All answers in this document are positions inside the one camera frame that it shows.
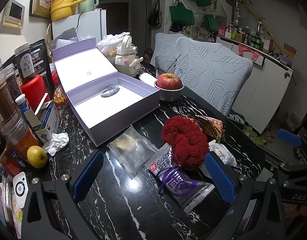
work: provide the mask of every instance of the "metal bowl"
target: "metal bowl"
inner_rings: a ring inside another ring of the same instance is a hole
[[[160,90],[160,100],[166,102],[175,102],[179,100],[181,91],[184,89],[184,85],[178,90],[163,89],[157,86],[157,81],[154,83],[154,86]]]

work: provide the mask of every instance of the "lavender gift box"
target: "lavender gift box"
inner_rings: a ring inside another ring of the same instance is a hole
[[[52,50],[63,89],[80,124],[98,147],[159,107],[159,90],[119,73],[95,38]],[[100,93],[119,86],[115,95]]]

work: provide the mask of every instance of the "yellow pear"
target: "yellow pear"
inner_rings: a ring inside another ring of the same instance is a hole
[[[36,169],[43,168],[48,160],[44,149],[39,146],[31,146],[27,151],[28,162]]]

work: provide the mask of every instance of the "blue gripper pad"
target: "blue gripper pad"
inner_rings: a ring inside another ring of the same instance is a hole
[[[234,183],[211,153],[206,154],[205,166],[222,199],[232,205],[236,199]]]
[[[285,141],[289,144],[291,144],[293,147],[300,147],[302,145],[302,141],[301,138],[293,133],[290,133],[286,130],[280,129],[277,132],[277,137],[282,140]]]
[[[102,166],[103,166],[103,153],[97,152],[73,186],[72,198],[76,203],[83,201],[86,198]]]

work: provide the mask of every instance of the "chair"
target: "chair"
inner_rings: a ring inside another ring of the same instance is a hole
[[[156,57],[170,56],[177,58],[180,54],[176,52],[176,42],[180,37],[185,37],[183,34],[156,34],[156,45],[150,64],[156,65]]]
[[[176,42],[181,54],[177,65],[182,69],[184,85],[225,116],[251,74],[253,63],[220,43],[200,42],[181,37]]]

